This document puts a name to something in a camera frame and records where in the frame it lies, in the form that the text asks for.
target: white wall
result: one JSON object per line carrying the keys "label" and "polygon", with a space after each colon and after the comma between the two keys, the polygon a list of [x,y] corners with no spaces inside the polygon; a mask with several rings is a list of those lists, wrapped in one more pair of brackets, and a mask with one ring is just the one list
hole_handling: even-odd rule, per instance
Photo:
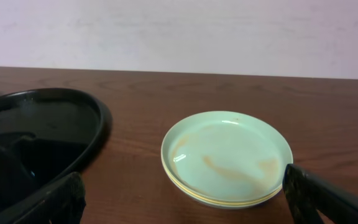
{"label": "white wall", "polygon": [[0,66],[358,78],[358,0],[0,0]]}

